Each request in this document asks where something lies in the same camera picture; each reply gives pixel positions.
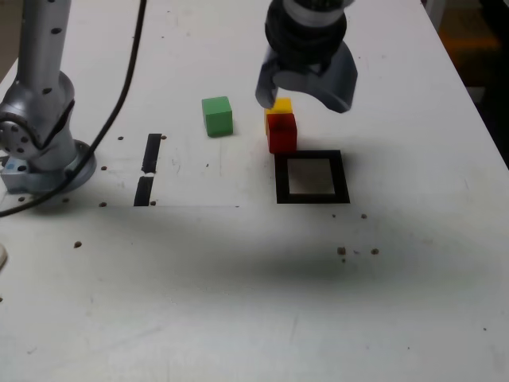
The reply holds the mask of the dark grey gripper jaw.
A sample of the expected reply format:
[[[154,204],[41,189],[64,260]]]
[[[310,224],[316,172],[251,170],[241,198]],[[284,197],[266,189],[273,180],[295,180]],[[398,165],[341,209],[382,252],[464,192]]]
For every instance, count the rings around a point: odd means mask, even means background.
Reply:
[[[276,76],[282,71],[279,56],[273,49],[268,49],[255,89],[255,97],[263,108],[272,108],[275,104],[279,86],[275,82]]]

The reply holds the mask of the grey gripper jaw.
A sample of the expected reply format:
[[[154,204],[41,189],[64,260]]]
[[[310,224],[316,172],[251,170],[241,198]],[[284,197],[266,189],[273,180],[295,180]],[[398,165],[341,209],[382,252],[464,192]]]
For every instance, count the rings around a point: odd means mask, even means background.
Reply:
[[[278,72],[278,87],[312,96],[326,108],[345,113],[352,107],[358,72],[353,55],[343,41],[328,65],[311,64]]]

